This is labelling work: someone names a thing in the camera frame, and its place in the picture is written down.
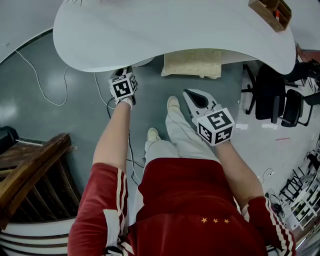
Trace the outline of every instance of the white desk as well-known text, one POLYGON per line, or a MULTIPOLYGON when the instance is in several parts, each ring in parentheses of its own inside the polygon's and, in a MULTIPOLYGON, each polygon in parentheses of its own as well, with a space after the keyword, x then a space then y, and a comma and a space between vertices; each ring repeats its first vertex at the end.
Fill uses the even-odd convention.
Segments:
POLYGON ((292 71, 290 28, 276 33, 248 0, 64 0, 53 27, 60 57, 74 69, 103 72, 169 52, 223 49, 222 63, 258 59, 292 71))

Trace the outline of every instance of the red jacket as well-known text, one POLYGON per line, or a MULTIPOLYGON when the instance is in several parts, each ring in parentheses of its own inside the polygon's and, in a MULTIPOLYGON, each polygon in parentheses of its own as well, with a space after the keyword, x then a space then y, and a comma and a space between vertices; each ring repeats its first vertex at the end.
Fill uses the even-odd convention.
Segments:
POLYGON ((267 198, 254 198, 242 215, 238 212, 215 161, 151 161, 138 187, 136 222, 129 227, 126 178, 115 167, 93 165, 69 234, 68 255, 101 256, 112 246, 129 256, 266 256, 272 250, 296 255, 293 235, 267 198))

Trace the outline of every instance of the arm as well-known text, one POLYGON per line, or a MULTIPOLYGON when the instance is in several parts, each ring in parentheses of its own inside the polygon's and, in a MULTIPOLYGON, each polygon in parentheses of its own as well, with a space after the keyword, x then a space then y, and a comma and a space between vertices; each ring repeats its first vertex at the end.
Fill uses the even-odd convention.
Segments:
POLYGON ((93 157, 90 178, 68 237, 69 256, 101 256, 126 233, 126 161, 130 105, 120 102, 93 157))
POLYGON ((216 146, 226 180, 238 202, 244 219, 262 236, 267 249, 277 248, 280 256, 296 255, 296 242, 264 197, 262 185, 242 160, 230 141, 216 146))
POLYGON ((264 191, 259 179, 242 160, 231 142, 221 143, 216 149, 226 180, 240 208, 243 209, 250 199, 263 197, 264 191))
POLYGON ((120 102, 105 128, 94 152, 93 164, 104 163, 126 172, 130 105, 120 102))

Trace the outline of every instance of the wooden box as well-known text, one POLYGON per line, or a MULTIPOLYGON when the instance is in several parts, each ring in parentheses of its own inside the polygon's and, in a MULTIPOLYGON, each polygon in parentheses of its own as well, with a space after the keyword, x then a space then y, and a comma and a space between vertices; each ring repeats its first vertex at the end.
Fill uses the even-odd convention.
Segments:
POLYGON ((261 16, 275 32, 285 31, 292 17, 289 6, 283 0, 249 0, 249 7, 261 16))

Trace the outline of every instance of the fiducial marker cube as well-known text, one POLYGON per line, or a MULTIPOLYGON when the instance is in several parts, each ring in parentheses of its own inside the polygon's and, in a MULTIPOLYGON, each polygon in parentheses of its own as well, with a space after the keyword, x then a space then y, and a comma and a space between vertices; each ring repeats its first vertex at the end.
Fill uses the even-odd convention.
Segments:
POLYGON ((116 102, 133 96, 137 90, 137 82, 132 72, 109 79, 109 84, 110 92, 116 102))
POLYGON ((227 108, 197 119, 197 133, 211 146, 229 140, 235 129, 235 121, 227 108))

